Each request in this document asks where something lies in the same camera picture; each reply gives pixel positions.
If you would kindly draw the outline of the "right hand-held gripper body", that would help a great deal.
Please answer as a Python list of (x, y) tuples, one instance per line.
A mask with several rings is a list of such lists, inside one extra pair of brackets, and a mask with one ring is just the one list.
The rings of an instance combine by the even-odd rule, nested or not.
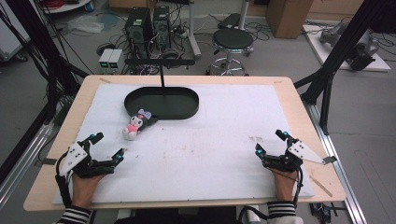
[(321, 165), (337, 161), (334, 156), (321, 158), (313, 149), (303, 141), (289, 143), (283, 155), (268, 155), (262, 152), (262, 165), (265, 168), (276, 169), (281, 172), (293, 173), (297, 171), (304, 161), (312, 161)]

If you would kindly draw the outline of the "pink and black plush toy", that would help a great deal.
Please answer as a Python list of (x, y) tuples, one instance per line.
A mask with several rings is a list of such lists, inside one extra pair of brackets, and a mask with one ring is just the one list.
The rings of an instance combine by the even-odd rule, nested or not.
[(158, 121), (158, 118), (143, 108), (134, 113), (129, 124), (122, 130), (123, 137), (128, 141), (134, 141), (137, 135)]

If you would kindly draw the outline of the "black oval tray with stand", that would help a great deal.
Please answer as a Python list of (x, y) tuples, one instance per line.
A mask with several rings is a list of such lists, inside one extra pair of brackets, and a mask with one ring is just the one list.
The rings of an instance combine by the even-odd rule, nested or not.
[(164, 82), (163, 67), (177, 65), (195, 65), (194, 60), (173, 59), (127, 59), (128, 65), (158, 65), (161, 85), (157, 87), (140, 87), (131, 91), (124, 99), (124, 107), (132, 116), (139, 109), (149, 111), (158, 119), (188, 119), (199, 109), (199, 95), (186, 87), (170, 87)]

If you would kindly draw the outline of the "person's left hand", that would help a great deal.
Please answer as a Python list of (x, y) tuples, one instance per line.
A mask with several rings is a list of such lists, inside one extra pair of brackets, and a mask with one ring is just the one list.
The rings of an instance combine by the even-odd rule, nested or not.
[(76, 174), (72, 176), (73, 199), (72, 204), (81, 208), (89, 208), (92, 203), (93, 194), (99, 182), (104, 178), (103, 175), (90, 178), (81, 178)]

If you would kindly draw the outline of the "thin wooden strip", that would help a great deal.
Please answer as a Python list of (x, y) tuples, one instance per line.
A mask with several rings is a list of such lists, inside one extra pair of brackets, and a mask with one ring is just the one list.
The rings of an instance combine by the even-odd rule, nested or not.
[(323, 186), (318, 180), (316, 180), (312, 175), (309, 176), (310, 179), (320, 188), (322, 189), (329, 197), (332, 198), (332, 193), (325, 187)]

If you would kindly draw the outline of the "white foam mat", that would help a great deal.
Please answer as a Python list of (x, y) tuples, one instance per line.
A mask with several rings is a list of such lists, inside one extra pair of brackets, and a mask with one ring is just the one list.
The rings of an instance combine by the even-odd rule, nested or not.
[(78, 140), (102, 133), (92, 146), (96, 160), (120, 148), (123, 161), (95, 193), (96, 203), (170, 203), (269, 199), (274, 180), (255, 154), (261, 145), (281, 155), (276, 131), (286, 120), (271, 85), (195, 85), (199, 108), (189, 119), (159, 120), (127, 141), (123, 102), (133, 85), (102, 84), (78, 130)]

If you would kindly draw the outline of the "black parts on floor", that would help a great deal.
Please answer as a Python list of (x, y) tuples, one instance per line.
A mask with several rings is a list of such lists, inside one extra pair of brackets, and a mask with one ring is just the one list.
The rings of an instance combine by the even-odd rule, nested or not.
[(330, 224), (332, 222), (332, 215), (338, 216), (338, 211), (342, 211), (343, 207), (336, 207), (333, 203), (326, 205), (325, 203), (311, 203), (309, 204), (310, 212), (313, 217), (316, 217), (320, 224)]

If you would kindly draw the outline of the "white power supply box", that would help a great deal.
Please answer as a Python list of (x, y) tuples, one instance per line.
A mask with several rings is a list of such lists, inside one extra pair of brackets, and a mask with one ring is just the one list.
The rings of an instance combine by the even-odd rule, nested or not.
[(119, 73), (124, 66), (124, 55), (121, 49), (114, 49), (108, 60), (110, 71), (114, 74)]
[(99, 59), (99, 64), (100, 67), (103, 69), (104, 72), (106, 72), (109, 68), (109, 59), (113, 53), (113, 49), (104, 49), (100, 59)]

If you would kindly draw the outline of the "white floor board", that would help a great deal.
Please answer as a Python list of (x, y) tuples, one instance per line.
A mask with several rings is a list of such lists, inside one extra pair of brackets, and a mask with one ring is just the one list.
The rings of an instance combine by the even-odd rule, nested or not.
[[(309, 40), (310, 45), (314, 52), (316, 53), (318, 60), (321, 64), (324, 64), (325, 60), (328, 58), (332, 47), (329, 43), (321, 43), (320, 38), (320, 28), (316, 25), (304, 25), (305, 36)], [(389, 72), (391, 68), (382, 60), (376, 53), (373, 55), (375, 59), (373, 62), (368, 64), (364, 71), (372, 72)]]

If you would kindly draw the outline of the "black round stool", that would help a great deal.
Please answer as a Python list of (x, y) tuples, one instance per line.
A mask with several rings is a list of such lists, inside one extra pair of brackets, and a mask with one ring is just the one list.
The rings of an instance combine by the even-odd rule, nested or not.
[(253, 51), (253, 37), (250, 33), (234, 28), (219, 29), (213, 34), (212, 44), (216, 49), (214, 54), (224, 52), (226, 56), (210, 64), (205, 71), (207, 75), (248, 76), (245, 66), (233, 56), (249, 56)]

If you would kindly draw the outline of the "grey and black machine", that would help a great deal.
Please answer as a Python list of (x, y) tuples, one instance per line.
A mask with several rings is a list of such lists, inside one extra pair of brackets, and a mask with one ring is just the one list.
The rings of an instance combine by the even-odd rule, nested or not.
[[(324, 29), (319, 38), (320, 43), (329, 43), (333, 48), (348, 27), (348, 21), (340, 21), (330, 29)], [(373, 55), (378, 51), (378, 40), (366, 30), (358, 43), (346, 57), (346, 62), (354, 71), (361, 71), (375, 61)]]

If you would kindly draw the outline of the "clear plastic bag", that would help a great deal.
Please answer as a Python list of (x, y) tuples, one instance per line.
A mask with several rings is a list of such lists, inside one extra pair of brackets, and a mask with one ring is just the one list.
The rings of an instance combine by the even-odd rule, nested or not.
[(67, 24), (71, 30), (79, 30), (91, 34), (100, 34), (105, 28), (103, 23), (97, 21), (96, 16), (89, 15), (79, 16)]

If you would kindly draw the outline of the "large black computer tower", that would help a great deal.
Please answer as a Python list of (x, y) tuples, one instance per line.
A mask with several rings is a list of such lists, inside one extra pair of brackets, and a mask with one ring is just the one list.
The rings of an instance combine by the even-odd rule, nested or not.
[(149, 57), (149, 41), (153, 38), (150, 10), (148, 7), (133, 7), (125, 23), (127, 39), (134, 52), (143, 59)]

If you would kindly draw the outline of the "brown cardboard box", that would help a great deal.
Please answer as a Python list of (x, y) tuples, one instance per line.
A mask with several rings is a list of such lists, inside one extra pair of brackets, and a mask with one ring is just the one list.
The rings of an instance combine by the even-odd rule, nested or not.
[(275, 38), (295, 39), (314, 0), (270, 0), (266, 20)]

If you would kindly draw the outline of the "slim black computer tower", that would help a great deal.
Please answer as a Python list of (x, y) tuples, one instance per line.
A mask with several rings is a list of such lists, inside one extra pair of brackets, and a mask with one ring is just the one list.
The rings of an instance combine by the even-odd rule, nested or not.
[(160, 50), (171, 47), (170, 40), (170, 8), (169, 6), (156, 6), (153, 11), (153, 30), (157, 48)]

